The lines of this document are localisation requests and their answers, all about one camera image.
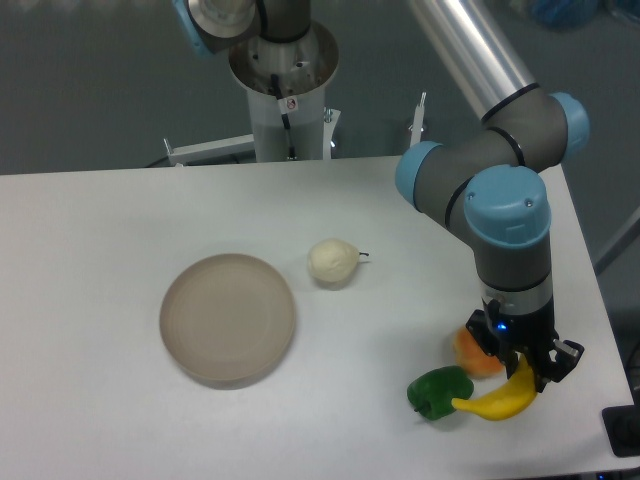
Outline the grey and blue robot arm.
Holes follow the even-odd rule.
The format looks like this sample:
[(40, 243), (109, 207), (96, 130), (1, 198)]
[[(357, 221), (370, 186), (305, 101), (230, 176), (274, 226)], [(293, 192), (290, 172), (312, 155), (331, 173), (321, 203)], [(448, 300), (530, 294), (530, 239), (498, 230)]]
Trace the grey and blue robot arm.
[[(324, 88), (338, 64), (332, 34), (307, 1), (178, 1), (199, 49), (225, 51), (250, 109), (260, 162), (316, 160)], [(467, 329), (508, 374), (525, 358), (535, 388), (562, 381), (583, 348), (555, 329), (551, 209), (541, 173), (588, 141), (584, 107), (544, 92), (480, 1), (413, 1), (410, 9), (478, 116), (482, 129), (446, 147), (414, 140), (395, 173), (399, 193), (473, 251), (481, 309)]]

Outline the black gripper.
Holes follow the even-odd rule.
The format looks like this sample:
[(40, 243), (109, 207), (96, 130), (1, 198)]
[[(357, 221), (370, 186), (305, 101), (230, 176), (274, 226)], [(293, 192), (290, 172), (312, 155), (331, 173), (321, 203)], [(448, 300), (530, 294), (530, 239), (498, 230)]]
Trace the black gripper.
[(533, 372), (534, 387), (542, 393), (547, 383), (561, 382), (578, 365), (584, 347), (562, 341), (555, 329), (554, 297), (533, 299), (527, 292), (491, 292), (483, 308), (474, 311), (465, 328), (488, 356), (505, 367), (506, 378), (516, 372), (524, 355)]

